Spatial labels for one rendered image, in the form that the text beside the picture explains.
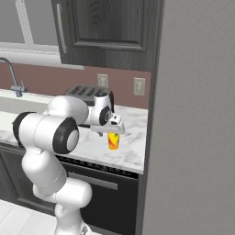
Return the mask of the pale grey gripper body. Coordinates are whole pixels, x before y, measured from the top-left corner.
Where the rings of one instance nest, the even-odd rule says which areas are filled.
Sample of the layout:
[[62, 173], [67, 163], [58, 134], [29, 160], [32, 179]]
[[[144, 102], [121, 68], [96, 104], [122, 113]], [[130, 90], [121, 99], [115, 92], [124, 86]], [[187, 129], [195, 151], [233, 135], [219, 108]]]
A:
[[101, 132], [101, 133], [117, 133], [117, 134], [123, 134], [125, 132], [125, 126], [123, 123], [120, 125], [114, 125], [114, 126], [96, 126], [96, 125], [91, 125], [90, 130], [94, 132]]

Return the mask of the yellow and orange cup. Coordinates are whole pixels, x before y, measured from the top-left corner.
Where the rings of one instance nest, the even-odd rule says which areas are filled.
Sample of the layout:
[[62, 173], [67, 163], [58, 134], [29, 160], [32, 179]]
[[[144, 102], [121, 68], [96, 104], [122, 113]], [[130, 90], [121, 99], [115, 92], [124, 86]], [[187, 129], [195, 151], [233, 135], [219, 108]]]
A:
[[114, 132], [107, 133], [107, 140], [108, 140], [108, 148], [111, 151], [115, 151], [119, 147], [119, 138], [120, 135]]

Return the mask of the dark grey toaster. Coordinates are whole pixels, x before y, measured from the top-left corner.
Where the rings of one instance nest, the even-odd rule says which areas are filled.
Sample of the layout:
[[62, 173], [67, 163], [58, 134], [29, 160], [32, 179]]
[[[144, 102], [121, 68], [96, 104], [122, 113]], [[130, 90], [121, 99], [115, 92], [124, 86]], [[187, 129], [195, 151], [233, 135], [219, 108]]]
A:
[[95, 94], [98, 93], [107, 93], [109, 95], [111, 110], [114, 110], [114, 95], [109, 88], [105, 88], [102, 86], [78, 84], [68, 88], [64, 94], [79, 97], [80, 99], [85, 101], [87, 105], [94, 106]]

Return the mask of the black dishwasher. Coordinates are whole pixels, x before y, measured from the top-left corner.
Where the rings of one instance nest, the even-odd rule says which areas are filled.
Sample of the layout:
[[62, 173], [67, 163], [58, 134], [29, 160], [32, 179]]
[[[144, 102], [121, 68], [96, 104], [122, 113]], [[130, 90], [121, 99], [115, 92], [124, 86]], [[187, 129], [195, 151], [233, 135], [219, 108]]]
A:
[[93, 190], [92, 199], [81, 209], [86, 223], [119, 235], [135, 235], [139, 178], [137, 173], [59, 155], [57, 159], [67, 174], [77, 173], [118, 184], [117, 190], [90, 184]]

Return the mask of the white sink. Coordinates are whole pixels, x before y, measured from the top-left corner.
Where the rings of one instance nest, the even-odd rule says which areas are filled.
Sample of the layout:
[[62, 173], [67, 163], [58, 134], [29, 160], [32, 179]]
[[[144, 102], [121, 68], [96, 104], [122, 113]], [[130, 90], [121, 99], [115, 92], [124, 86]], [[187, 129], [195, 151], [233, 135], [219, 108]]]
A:
[[26, 111], [43, 113], [47, 109], [50, 98], [38, 101], [23, 100], [21, 97], [0, 97], [0, 111], [20, 114]]

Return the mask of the grey fridge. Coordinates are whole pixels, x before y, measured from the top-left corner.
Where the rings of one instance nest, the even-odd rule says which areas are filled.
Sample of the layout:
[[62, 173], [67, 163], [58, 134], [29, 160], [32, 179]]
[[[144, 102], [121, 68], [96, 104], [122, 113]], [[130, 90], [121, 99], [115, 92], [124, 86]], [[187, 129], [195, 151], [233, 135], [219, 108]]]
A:
[[141, 235], [235, 235], [235, 0], [165, 0]]

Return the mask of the silver sink tap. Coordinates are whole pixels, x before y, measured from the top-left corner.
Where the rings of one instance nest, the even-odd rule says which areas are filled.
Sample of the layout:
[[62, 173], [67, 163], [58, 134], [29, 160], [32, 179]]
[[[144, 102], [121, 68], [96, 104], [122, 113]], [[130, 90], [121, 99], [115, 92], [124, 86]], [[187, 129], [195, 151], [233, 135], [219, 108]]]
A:
[[13, 79], [13, 85], [11, 86], [11, 90], [14, 91], [16, 93], [17, 97], [22, 97], [24, 93], [26, 93], [28, 91], [28, 89], [25, 87], [24, 82], [21, 82], [21, 84], [17, 83], [17, 78], [14, 72], [14, 68], [12, 63], [4, 57], [0, 57], [0, 62], [5, 62], [10, 70], [12, 79]]

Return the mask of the dark wood cupboard door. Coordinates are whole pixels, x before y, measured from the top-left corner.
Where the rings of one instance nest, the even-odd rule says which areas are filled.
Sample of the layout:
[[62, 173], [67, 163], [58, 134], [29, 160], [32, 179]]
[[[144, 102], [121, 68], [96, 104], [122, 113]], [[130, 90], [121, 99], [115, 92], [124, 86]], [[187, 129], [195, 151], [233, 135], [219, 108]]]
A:
[[[56, 5], [62, 5], [63, 53]], [[148, 72], [162, 0], [51, 0], [63, 64]]]

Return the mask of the dark lower cupboard door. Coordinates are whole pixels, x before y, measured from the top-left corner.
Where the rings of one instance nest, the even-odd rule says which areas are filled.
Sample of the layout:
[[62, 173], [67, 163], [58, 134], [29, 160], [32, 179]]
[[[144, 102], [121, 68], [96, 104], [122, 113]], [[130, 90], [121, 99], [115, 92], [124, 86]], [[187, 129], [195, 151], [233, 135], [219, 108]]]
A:
[[38, 212], [53, 215], [54, 205], [44, 202], [33, 195], [33, 184], [22, 170], [21, 162], [24, 148], [0, 143], [0, 170], [6, 191], [5, 200]]

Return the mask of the white framed window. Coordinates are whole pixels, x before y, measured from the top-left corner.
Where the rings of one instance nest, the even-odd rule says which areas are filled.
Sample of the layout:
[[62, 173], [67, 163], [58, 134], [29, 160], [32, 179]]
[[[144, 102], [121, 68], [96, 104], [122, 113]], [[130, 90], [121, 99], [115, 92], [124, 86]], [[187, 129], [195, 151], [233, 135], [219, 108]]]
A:
[[0, 0], [0, 56], [14, 63], [84, 69], [61, 63], [50, 0]]

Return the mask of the white wall outlet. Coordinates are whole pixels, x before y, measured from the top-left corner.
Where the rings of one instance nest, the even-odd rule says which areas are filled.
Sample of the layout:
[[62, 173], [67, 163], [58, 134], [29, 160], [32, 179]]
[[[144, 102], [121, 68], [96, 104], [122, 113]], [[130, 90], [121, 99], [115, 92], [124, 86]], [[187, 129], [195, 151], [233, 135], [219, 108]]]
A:
[[145, 95], [145, 79], [134, 78], [134, 95]]
[[101, 74], [101, 73], [99, 73], [99, 74], [97, 75], [97, 80], [98, 80], [98, 85], [99, 85], [99, 86], [108, 88], [108, 77], [107, 77], [106, 74]]

